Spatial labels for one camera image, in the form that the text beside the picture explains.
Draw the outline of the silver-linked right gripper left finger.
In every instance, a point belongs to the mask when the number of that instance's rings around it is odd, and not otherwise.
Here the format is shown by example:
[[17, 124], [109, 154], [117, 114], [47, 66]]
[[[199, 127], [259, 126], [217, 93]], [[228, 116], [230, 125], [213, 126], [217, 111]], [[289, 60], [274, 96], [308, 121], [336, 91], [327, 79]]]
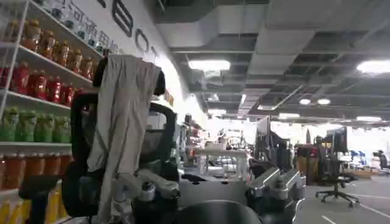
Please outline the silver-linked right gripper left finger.
[[179, 184], [148, 169], [138, 170], [136, 174], [119, 173], [113, 180], [113, 207], [120, 213], [130, 213], [130, 202], [133, 199], [149, 202], [155, 198], [156, 193], [163, 198], [176, 199], [180, 196]]

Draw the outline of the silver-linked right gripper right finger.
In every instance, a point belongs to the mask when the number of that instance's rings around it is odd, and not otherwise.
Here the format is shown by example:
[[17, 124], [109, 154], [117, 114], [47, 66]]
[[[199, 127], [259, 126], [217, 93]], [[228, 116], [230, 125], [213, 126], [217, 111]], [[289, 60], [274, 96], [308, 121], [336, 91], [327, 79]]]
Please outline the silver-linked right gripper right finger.
[[247, 184], [248, 201], [301, 201], [306, 193], [306, 176], [297, 170], [282, 173], [277, 167], [271, 167]]

